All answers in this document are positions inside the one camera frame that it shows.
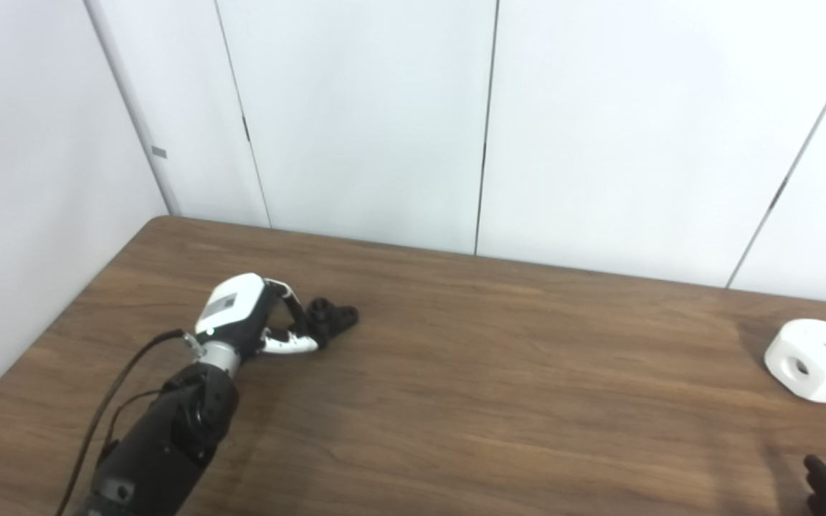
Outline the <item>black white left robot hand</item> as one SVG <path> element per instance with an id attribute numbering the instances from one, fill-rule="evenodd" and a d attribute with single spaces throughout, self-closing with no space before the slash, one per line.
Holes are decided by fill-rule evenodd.
<path id="1" fill-rule="evenodd" d="M 287 330 L 269 327 L 273 310 L 282 303 L 294 325 Z M 229 348 L 245 362 L 258 355 L 301 355 L 323 348 L 321 338 L 311 335 L 302 304 L 288 284 L 240 274 L 223 281 L 210 294 L 194 326 L 194 339 L 204 349 Z"/>

